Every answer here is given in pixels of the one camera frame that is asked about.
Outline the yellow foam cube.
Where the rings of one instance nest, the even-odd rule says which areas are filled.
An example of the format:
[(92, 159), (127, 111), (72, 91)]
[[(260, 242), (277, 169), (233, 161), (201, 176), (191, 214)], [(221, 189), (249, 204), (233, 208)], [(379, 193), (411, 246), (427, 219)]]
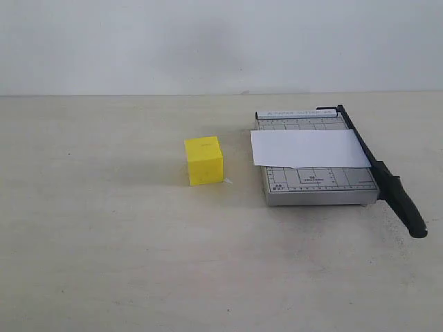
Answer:
[(191, 186), (224, 181), (224, 158), (217, 136), (184, 141)]

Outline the white paper sheet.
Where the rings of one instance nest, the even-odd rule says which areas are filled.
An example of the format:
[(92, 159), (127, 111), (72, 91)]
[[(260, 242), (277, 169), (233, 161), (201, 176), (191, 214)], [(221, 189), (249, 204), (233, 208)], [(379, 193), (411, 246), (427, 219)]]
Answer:
[(254, 130), (251, 146), (256, 166), (370, 167), (370, 161), (351, 129)]

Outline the grey metal paper cutter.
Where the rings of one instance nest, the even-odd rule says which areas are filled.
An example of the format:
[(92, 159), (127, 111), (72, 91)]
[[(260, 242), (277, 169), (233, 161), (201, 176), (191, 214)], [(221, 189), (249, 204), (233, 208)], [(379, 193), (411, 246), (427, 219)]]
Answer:
[[(308, 111), (259, 111), (255, 114), (255, 127), (258, 130), (356, 130), (341, 104)], [(367, 205), (382, 200), (399, 217), (411, 237), (426, 237), (425, 221), (400, 177), (374, 157), (361, 136), (356, 138), (369, 159), (369, 167), (262, 167), (267, 205)]]

